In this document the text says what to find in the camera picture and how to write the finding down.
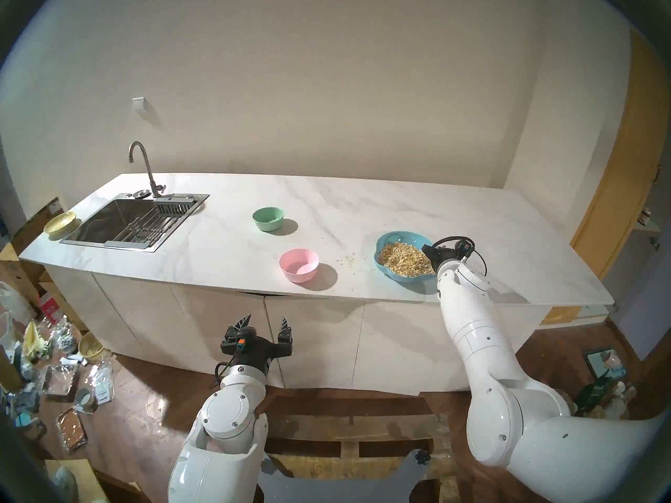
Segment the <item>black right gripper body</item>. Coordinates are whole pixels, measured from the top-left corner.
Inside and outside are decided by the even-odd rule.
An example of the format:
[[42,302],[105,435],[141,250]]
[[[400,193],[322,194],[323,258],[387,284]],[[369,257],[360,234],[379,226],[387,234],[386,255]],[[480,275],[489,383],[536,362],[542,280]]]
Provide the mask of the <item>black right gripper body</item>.
[[433,246],[439,249],[440,265],[449,260],[465,262],[474,253],[473,241],[438,241]]

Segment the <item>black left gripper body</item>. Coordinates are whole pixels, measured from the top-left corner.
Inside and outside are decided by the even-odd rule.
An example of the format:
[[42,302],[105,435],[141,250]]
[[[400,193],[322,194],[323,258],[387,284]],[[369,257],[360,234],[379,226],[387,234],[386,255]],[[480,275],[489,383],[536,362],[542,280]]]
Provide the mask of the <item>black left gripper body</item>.
[[221,352],[230,356],[220,376],[235,366],[250,366],[268,375],[272,361],[291,356],[293,345],[281,345],[257,335],[254,327],[248,325],[240,331],[229,326],[220,345]]

